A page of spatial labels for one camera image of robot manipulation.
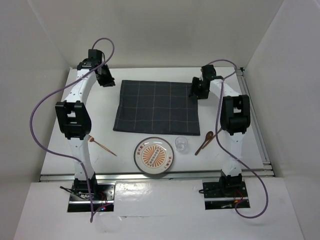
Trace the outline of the brown wooden spoon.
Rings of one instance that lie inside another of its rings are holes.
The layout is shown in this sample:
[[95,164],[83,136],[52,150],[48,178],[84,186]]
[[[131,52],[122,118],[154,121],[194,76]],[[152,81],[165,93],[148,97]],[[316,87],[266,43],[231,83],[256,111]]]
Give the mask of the brown wooden spoon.
[[201,146],[197,149],[197,151],[195,152],[195,156],[197,156],[199,154],[199,152],[203,149],[203,147],[205,146],[205,144],[207,144],[214,136],[214,133],[212,131],[207,132],[207,134],[205,135],[205,139],[203,141],[203,143],[201,144]]

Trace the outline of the copper knife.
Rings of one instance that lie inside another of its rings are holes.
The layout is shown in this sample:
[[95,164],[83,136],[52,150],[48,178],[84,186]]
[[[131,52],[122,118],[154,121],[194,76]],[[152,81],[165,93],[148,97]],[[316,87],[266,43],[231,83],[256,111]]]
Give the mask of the copper knife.
[[209,145],[213,140],[214,138],[222,131],[222,128],[220,128],[217,133],[208,141],[204,144],[204,146],[202,147],[202,149],[204,149],[207,145]]

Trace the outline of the clear glass cup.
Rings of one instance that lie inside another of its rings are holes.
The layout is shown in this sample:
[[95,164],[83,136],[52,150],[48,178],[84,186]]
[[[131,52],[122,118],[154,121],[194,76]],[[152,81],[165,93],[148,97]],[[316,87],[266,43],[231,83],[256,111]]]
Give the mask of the clear glass cup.
[[188,152],[189,142],[184,136],[179,136],[175,139],[176,150],[182,154]]

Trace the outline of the dark checked cloth placemat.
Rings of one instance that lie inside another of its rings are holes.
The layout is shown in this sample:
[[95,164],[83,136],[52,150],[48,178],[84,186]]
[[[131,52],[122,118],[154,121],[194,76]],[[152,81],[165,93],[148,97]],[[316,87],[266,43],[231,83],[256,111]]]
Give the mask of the dark checked cloth placemat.
[[191,83],[122,80],[113,130],[199,136],[198,99]]

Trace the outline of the white plate orange sunburst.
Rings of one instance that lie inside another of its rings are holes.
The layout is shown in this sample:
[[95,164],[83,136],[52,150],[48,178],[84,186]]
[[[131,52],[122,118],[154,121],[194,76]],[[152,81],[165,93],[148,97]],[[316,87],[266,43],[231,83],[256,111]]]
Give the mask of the white plate orange sunburst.
[[173,165],[175,153],[167,140],[148,137],[138,143],[133,159],[137,168],[144,174],[162,175]]

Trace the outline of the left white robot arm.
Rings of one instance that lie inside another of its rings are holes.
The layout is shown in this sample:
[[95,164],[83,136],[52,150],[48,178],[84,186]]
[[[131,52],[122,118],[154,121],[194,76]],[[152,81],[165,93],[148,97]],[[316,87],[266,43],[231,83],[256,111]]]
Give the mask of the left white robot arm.
[[60,131],[64,134],[71,148],[74,161],[73,188],[88,200],[97,197],[99,187],[89,154],[89,133],[92,121],[86,108],[86,102],[92,86],[98,83],[102,87],[115,86],[109,67],[103,64],[104,53],[98,49],[89,49],[88,58],[77,66],[76,83],[64,101],[55,105]]

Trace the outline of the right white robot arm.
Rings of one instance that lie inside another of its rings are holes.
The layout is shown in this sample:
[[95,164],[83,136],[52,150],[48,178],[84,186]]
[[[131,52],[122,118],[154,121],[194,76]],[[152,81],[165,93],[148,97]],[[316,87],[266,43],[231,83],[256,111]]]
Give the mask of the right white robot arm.
[[230,196],[242,184],[240,160],[242,141],[251,125],[250,98],[225,83],[214,66],[207,64],[201,67],[201,76],[192,79],[189,95],[207,99],[210,93],[219,98],[217,129],[224,134],[225,146],[219,140],[217,143],[229,157],[221,169],[218,190],[223,196]]

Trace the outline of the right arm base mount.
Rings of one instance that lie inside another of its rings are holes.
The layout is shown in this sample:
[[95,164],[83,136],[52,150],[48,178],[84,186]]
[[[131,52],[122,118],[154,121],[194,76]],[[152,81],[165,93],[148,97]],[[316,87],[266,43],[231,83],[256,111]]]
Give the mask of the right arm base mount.
[[246,183],[227,186],[222,178],[218,181],[203,182],[202,189],[198,191],[204,197],[206,210],[234,209],[238,204],[239,209],[250,208],[249,195]]

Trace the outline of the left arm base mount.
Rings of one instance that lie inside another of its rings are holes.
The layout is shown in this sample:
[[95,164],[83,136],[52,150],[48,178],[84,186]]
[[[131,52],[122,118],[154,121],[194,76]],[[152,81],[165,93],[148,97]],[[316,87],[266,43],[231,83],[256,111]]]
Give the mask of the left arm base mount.
[[[89,213],[91,212],[91,202],[88,190],[76,190],[72,187],[59,187],[69,194],[68,213]],[[95,192],[91,191],[93,211],[113,212],[115,200],[115,183],[101,183],[95,186]]]

